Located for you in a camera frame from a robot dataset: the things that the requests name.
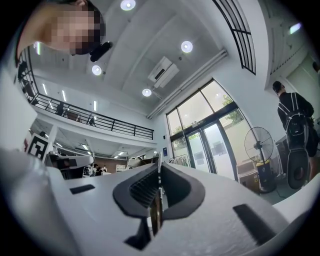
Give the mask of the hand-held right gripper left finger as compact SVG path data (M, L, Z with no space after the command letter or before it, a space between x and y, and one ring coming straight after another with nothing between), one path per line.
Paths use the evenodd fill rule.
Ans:
M72 256L160 256L148 241L147 209L135 201L130 186L157 164L123 172L65 180L59 177L59 209L73 237Z

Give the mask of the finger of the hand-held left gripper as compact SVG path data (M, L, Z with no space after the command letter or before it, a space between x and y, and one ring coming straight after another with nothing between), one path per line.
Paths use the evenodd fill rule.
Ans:
M91 155L60 156L58 169L64 179L80 179L83 177L84 168L94 162Z

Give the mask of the clothes rack with garments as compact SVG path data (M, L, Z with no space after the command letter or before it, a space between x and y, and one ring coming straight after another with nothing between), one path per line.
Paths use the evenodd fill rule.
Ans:
M181 165L181 166L185 166L185 167L190 167L189 157L186 154L179 155L179 156L176 156L176 157L172 157L169 160L169 163L170 164Z

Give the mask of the white ceiling air conditioner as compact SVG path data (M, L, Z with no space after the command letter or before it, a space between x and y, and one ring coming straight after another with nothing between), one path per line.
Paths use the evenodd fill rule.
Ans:
M180 70L167 57L163 56L148 76L154 88L164 88Z

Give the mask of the glass entrance front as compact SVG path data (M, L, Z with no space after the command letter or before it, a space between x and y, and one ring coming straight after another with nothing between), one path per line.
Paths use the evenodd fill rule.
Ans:
M238 180L237 165L249 158L250 125L231 96L214 79L166 115L172 158L186 154L190 167Z

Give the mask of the person's grey printed shirt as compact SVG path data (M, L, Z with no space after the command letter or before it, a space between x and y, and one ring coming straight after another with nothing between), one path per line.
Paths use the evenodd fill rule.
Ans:
M36 117L19 88L15 51L10 49L0 62L0 148L20 151Z

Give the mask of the black standing fan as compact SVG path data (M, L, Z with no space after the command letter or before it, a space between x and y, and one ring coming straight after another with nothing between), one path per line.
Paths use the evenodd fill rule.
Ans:
M274 142L271 134L263 127L252 127L244 139L244 149L258 172L261 194L273 192L277 185L271 169Z

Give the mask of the black backpack rig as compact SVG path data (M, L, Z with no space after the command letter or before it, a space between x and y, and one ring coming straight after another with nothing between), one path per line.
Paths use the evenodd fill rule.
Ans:
M301 110L288 113L285 123L288 146L286 177L290 188L300 189L308 179L309 160L307 144L310 136L308 118Z

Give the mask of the white ceiling pipes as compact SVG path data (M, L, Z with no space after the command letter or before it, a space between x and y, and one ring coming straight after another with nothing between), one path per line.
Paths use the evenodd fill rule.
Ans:
M162 100L147 116L146 118L151 120L159 113L161 113L171 102L173 102L181 93L188 88L194 86L199 81L207 78L213 71L214 67L222 60L228 57L228 52L225 49L219 51L214 57L208 60L203 66L195 71L190 77L182 82L173 92L171 92L164 100Z

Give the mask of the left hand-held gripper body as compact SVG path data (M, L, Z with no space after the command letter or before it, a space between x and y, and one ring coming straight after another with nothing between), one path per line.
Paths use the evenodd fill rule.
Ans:
M55 170L56 173L60 173L55 162L60 155L57 149L46 138L34 133L31 136L26 153L30 156L26 175L41 175L45 171L48 171L48 168Z

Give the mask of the cardboard box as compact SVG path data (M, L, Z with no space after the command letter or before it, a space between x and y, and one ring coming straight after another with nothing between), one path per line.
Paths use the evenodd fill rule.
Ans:
M238 182L256 194L260 194L258 171L251 160L241 162L236 166Z

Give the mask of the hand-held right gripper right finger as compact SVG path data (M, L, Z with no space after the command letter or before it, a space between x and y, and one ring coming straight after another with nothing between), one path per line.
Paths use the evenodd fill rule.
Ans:
M258 247L234 207L247 205L275 233L288 221L268 201L227 177L174 165L205 188L201 206L187 218L168 220L149 244L149 256L240 256Z

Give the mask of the black mezzanine railing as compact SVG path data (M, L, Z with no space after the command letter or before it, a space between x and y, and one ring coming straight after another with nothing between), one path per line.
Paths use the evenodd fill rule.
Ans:
M28 103L38 109L42 109L56 115L57 106L60 102L63 102L63 118L73 120L84 125L89 125L89 120L94 118L95 126L91 127L146 140L152 140L154 138L153 129L112 118L46 95L43 89L40 90L36 82L29 48L25 49L19 58L17 79L22 93L25 95Z
M222 14L236 45L242 69L256 75L256 55L249 23L239 0L212 0Z

